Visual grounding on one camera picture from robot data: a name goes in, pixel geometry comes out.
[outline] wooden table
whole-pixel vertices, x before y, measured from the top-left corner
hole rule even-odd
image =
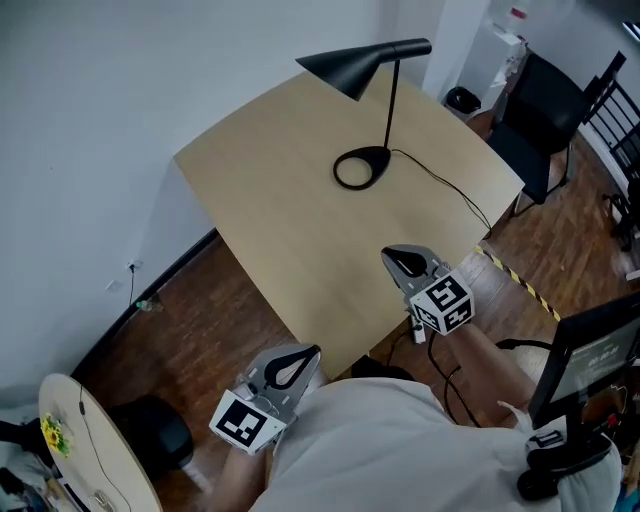
[[[397,153],[370,189],[353,192],[334,181],[339,155],[382,143],[390,83],[391,73],[380,69],[355,102],[302,73],[175,157],[269,304],[298,341],[322,347],[330,377],[406,316],[382,264],[383,247],[425,245],[456,266],[486,232],[455,191]],[[390,147],[462,189],[491,224],[522,188],[482,139],[405,83],[398,85]]]
[[[99,490],[117,512],[161,511],[158,496],[138,459],[104,409],[83,389],[85,425],[78,406],[80,389],[79,383],[60,374],[47,376],[40,387],[40,417],[51,413],[64,422],[73,436],[68,459],[51,452],[60,473],[89,510],[101,510],[95,501],[91,503],[91,496]]]

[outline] wooden floor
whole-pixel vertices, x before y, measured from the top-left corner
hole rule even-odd
[[[636,287],[626,283],[624,275],[640,268],[640,259],[621,253],[608,234],[610,221],[601,195],[615,191],[612,180],[580,136],[574,155],[576,172],[567,186],[543,206],[501,220],[491,239],[483,242],[562,316],[633,291]],[[561,166],[562,160],[554,164]],[[553,339],[555,320],[486,257],[469,255],[461,271],[475,294],[475,322],[494,341]],[[81,381],[103,406],[153,393],[178,410],[193,434],[195,455],[184,472],[173,472],[155,486],[165,510],[204,510],[228,450],[208,429],[222,391],[260,350],[295,340],[220,237],[159,295],[164,312],[136,314],[101,352],[99,363],[82,368]],[[372,356],[385,360],[405,327],[391,333]],[[445,371],[451,370],[456,363],[445,342],[436,339],[435,344],[436,358]],[[533,376],[539,374],[545,354],[518,350],[514,356],[519,363]],[[427,359],[426,345],[414,345],[405,336],[396,346],[393,364],[442,397],[443,382]],[[463,376],[457,379],[477,411]],[[451,402],[465,422],[455,397]]]

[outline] lamp stand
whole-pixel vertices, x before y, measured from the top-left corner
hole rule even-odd
[[[387,131],[384,136],[384,146],[367,146],[364,148],[348,151],[344,155],[338,157],[333,164],[333,176],[336,181],[349,190],[364,190],[372,186],[380,176],[384,173],[391,160],[391,150],[389,149],[389,133],[391,132],[391,121],[393,119],[393,107],[396,103],[396,90],[398,88],[398,74],[400,72],[400,61],[396,60],[393,64],[393,82],[391,84],[391,100],[389,101],[389,117],[387,118]],[[371,177],[365,183],[360,185],[350,185],[345,183],[338,174],[338,167],[345,160],[357,158],[365,162],[370,170]]]

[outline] hand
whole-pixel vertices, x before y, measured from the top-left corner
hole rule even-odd
[[[627,492],[626,496],[631,496],[633,492],[638,488],[638,477],[640,477],[640,441],[636,443],[636,447],[633,450],[633,455],[624,472],[624,482]]]

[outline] black chair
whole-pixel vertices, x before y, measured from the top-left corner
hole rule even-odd
[[[517,212],[518,196],[510,217],[543,204],[551,192],[567,183],[571,139],[588,108],[587,96],[569,77],[538,55],[529,55],[504,115],[487,141],[524,181],[523,192],[533,200]],[[551,155],[565,149],[562,179],[548,190]]]
[[[24,451],[37,455],[47,467],[53,467],[53,457],[40,430],[38,418],[22,425],[0,421],[0,441],[15,443]]]
[[[193,440],[182,417],[164,400],[144,395],[107,410],[150,480],[180,469],[193,456]]]

